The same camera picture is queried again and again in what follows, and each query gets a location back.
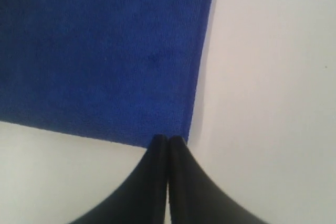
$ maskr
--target blue towel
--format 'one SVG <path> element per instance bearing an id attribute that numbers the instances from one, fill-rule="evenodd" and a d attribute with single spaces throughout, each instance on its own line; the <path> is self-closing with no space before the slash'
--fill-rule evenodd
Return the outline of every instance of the blue towel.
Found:
<path id="1" fill-rule="evenodd" d="M 187 138 L 211 0 L 0 0 L 0 120 Z"/>

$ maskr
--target white background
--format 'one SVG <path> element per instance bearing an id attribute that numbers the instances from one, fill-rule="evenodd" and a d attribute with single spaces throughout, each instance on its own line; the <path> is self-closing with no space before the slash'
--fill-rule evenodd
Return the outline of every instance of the white background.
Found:
<path id="1" fill-rule="evenodd" d="M 189 146 L 270 224 L 336 223 L 336 0 L 214 0 Z M 0 123 L 0 223 L 59 224 L 144 149 Z"/>

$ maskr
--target blue fabric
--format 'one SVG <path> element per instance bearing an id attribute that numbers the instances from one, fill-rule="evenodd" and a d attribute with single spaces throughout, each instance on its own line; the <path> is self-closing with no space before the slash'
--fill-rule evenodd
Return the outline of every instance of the blue fabric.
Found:
<path id="1" fill-rule="evenodd" d="M 0 120 L 188 137 L 211 0 L 0 0 Z"/>

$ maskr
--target black object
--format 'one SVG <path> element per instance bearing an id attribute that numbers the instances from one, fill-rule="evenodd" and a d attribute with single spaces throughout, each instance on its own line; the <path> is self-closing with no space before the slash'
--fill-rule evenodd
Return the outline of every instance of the black object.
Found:
<path id="1" fill-rule="evenodd" d="M 71 224 L 163 224 L 167 181 L 172 224 L 266 224 L 210 180 L 182 137 L 163 135 L 112 195 Z"/>
<path id="2" fill-rule="evenodd" d="M 162 224 L 166 195 L 167 138 L 157 135 L 124 183 L 71 224 Z"/>

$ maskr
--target white surface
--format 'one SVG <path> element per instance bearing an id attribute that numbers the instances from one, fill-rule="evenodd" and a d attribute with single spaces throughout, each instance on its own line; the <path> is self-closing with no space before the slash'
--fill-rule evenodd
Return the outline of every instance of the white surface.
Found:
<path id="1" fill-rule="evenodd" d="M 270 224 L 336 223 L 336 0 L 214 3 L 190 148 Z M 70 221 L 143 153 L 0 123 L 0 223 Z"/>

